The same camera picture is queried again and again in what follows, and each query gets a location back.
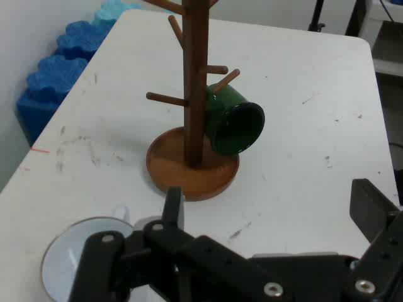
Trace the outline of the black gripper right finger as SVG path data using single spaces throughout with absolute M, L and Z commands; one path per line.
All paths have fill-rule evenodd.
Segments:
M 349 213 L 370 246 L 347 276 L 344 300 L 401 301 L 402 211 L 368 179 L 354 179 Z

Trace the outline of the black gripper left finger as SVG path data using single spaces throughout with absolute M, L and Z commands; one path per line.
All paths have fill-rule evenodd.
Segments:
M 150 286 L 166 301 L 267 301 L 267 274 L 206 236 L 183 231 L 183 194 L 171 187 L 161 219 L 129 236 L 107 230 L 89 236 L 70 301 L 128 301 Z

